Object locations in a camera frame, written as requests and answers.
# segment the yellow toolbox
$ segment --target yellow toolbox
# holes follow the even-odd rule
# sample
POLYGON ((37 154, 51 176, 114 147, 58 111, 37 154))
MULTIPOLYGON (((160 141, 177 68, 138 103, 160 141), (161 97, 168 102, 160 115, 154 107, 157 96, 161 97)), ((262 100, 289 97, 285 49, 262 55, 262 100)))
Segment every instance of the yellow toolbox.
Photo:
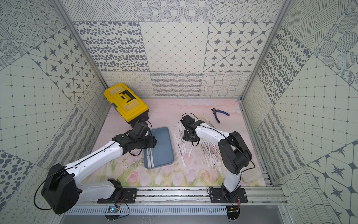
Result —
POLYGON ((105 97, 132 127, 138 120, 148 120, 148 106, 125 84, 119 83, 104 92, 105 97))

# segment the blue tray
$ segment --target blue tray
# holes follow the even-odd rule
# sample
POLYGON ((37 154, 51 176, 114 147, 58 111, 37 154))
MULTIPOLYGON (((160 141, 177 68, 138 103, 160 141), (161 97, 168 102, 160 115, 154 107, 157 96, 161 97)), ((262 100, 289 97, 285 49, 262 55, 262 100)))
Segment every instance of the blue tray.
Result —
POLYGON ((153 136, 157 140, 155 148, 144 149, 144 167, 147 169, 158 168, 174 162, 174 153, 171 146, 169 129, 167 127, 153 129, 153 136), (148 152, 151 150, 153 157, 152 167, 148 165, 148 152))

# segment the toolbox handle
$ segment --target toolbox handle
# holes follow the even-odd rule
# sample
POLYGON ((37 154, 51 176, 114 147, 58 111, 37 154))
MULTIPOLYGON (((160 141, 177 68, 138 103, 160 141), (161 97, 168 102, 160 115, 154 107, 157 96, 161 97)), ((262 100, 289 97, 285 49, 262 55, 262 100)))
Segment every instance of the toolbox handle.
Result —
POLYGON ((128 100, 127 103, 135 99, 135 97, 134 97, 128 90, 122 91, 122 92, 120 92, 120 93, 118 93, 118 94, 119 94, 119 95, 120 95, 120 94, 123 94, 123 95, 124 95, 124 94, 127 94, 127 95, 129 96, 129 98, 130 98, 130 100, 128 100))

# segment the toolbox lid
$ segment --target toolbox lid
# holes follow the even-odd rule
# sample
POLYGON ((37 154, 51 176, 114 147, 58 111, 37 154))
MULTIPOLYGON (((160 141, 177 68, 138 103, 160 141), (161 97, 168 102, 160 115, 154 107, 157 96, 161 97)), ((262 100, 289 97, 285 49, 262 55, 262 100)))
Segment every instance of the toolbox lid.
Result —
POLYGON ((123 83, 106 89, 104 95, 126 121, 148 110, 148 106, 123 83))

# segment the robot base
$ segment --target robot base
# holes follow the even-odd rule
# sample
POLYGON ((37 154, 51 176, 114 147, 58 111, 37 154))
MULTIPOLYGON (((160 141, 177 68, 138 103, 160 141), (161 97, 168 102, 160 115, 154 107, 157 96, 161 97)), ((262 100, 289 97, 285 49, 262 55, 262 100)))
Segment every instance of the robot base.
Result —
POLYGON ((237 203, 237 198, 240 199, 240 203, 247 203, 246 191, 243 188, 238 188, 228 195, 228 199, 224 199, 223 191, 221 188, 210 188, 210 201, 211 203, 237 203))
POLYGON ((115 191, 109 198, 100 198, 97 200, 98 204, 114 204, 121 201, 123 198, 123 203, 133 204, 137 197, 136 188, 123 188, 121 183, 115 179, 108 179, 115 186, 115 191))

